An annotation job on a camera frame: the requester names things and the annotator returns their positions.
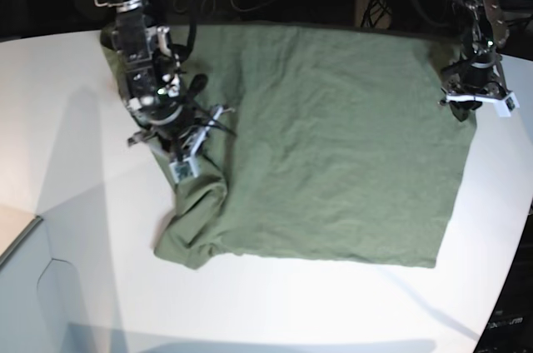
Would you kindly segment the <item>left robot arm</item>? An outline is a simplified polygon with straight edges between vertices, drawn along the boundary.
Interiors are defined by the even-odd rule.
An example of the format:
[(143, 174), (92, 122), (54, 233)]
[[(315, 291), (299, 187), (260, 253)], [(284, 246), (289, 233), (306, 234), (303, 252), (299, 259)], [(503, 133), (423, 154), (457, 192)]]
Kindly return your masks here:
[(499, 53), (510, 35), (499, 0), (448, 1), (458, 7), (461, 50), (457, 61), (441, 69), (440, 104), (449, 107), (458, 122), (485, 104), (499, 117), (511, 117), (520, 105), (506, 84)]

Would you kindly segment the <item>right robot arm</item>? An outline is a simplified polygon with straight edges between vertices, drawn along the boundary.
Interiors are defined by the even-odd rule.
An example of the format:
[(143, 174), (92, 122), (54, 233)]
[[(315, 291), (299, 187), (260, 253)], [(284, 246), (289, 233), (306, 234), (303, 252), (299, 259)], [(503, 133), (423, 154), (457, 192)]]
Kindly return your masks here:
[(129, 144), (152, 143), (171, 163), (190, 161), (200, 151), (211, 128), (225, 131), (218, 118), (226, 110), (203, 108), (197, 102), (208, 77), (182, 79), (182, 64), (190, 57), (197, 25), (189, 23), (187, 42), (176, 44), (168, 25), (147, 12), (150, 0), (94, 0), (98, 7), (115, 10), (102, 44), (118, 60), (118, 91), (139, 132)]

